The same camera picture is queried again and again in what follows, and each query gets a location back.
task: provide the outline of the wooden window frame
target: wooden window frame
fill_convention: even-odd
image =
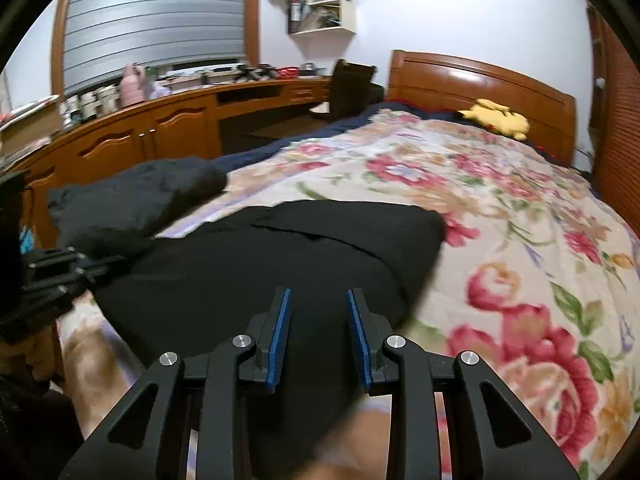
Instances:
[[[51,38],[51,92],[64,96],[63,53],[69,0],[58,0]],[[260,0],[244,0],[244,53],[252,66],[260,63]]]

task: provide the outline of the pink bottle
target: pink bottle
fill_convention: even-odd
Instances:
[[[120,107],[141,103],[145,100],[145,70],[138,65],[127,65],[120,82]]]

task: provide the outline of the bed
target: bed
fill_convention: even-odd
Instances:
[[[447,223],[440,261],[402,332],[430,351],[479,353],[581,478],[594,479],[640,411],[634,336],[640,243],[577,172],[436,113],[467,108],[477,98],[523,114],[532,143],[570,163],[571,96],[481,62],[395,51],[388,92],[395,103],[379,106],[364,126],[294,140],[231,172],[223,196],[159,236],[184,236],[246,206],[292,200],[391,202],[440,212]],[[58,335],[65,392],[88,436],[142,367],[91,294],[58,321]],[[447,429],[438,406],[446,476]],[[363,399],[300,477],[383,478],[389,417],[388,399]]]

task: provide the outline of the wooden headboard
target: wooden headboard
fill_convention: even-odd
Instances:
[[[529,140],[563,164],[575,143],[575,99],[517,72],[463,57],[395,50],[388,98],[425,110],[466,110],[489,99],[529,120]]]

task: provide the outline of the wooden desk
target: wooden desk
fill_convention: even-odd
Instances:
[[[329,78],[215,86],[146,101],[80,126],[12,170],[29,170],[23,223],[38,244],[53,247],[57,229],[47,214],[48,191],[88,184],[155,158],[222,155],[219,121],[328,98]]]

